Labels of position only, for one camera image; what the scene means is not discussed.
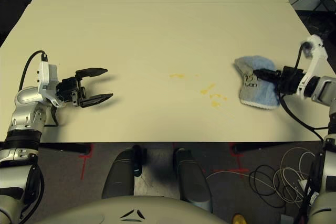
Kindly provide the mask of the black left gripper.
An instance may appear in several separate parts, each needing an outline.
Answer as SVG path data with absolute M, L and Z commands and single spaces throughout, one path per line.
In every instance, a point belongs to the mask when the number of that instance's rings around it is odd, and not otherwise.
M 77 70 L 75 77 L 63 79 L 62 82 L 56 86 L 57 98 L 64 102 L 71 102 L 74 106 L 87 108 L 93 105 L 102 103 L 113 96 L 113 93 L 94 95 L 86 99 L 85 87 L 81 85 L 84 77 L 96 77 L 108 72 L 104 68 L 87 68 Z

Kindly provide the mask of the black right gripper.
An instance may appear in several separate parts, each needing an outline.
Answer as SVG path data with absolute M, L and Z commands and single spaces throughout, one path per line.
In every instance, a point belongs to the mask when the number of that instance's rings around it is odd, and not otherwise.
M 280 94 L 294 94 L 304 77 L 303 69 L 284 66 L 283 70 L 257 69 L 253 73 L 260 80 L 275 81 Z

